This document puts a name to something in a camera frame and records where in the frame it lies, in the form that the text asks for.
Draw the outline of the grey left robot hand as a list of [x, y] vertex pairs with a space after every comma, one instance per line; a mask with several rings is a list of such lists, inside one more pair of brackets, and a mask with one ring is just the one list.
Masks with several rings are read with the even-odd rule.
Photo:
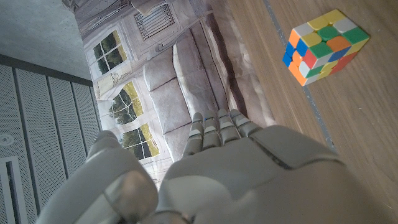
[[157, 187], [111, 131], [56, 191], [39, 223], [391, 223], [334, 151], [238, 110], [196, 113]]

